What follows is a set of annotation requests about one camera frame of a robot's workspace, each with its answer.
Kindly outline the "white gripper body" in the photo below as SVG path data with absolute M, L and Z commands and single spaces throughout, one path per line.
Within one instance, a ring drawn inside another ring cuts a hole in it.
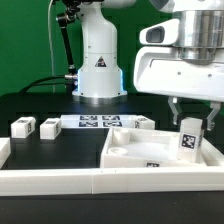
M 207 65 L 178 57 L 174 47 L 143 47 L 135 59 L 134 86 L 139 92 L 224 102 L 224 50 Z

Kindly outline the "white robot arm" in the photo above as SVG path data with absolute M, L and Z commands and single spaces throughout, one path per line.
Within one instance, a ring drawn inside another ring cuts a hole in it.
M 117 30 L 103 8 L 122 8 L 136 0 L 83 3 L 78 18 L 83 31 L 83 65 L 75 95 L 97 102 L 123 95 L 117 65 Z M 224 103 L 224 0 L 149 0 L 172 18 L 140 32 L 143 47 L 134 65 L 133 82 L 140 92 L 166 95 L 175 117 L 177 100 L 210 102 L 208 129 Z

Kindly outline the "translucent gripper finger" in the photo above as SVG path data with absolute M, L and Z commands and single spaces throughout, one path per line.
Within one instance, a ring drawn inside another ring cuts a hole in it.
M 221 106 L 222 106 L 221 102 L 211 102 L 210 103 L 211 112 L 209 113 L 209 115 L 206 118 L 208 131 L 211 131 L 214 128 L 214 126 L 215 126 L 214 119 L 215 119 L 216 115 L 220 112 Z
M 173 124 L 177 125 L 180 120 L 180 115 L 182 113 L 179 101 L 177 97 L 169 96 L 168 97 L 168 104 L 173 113 Z

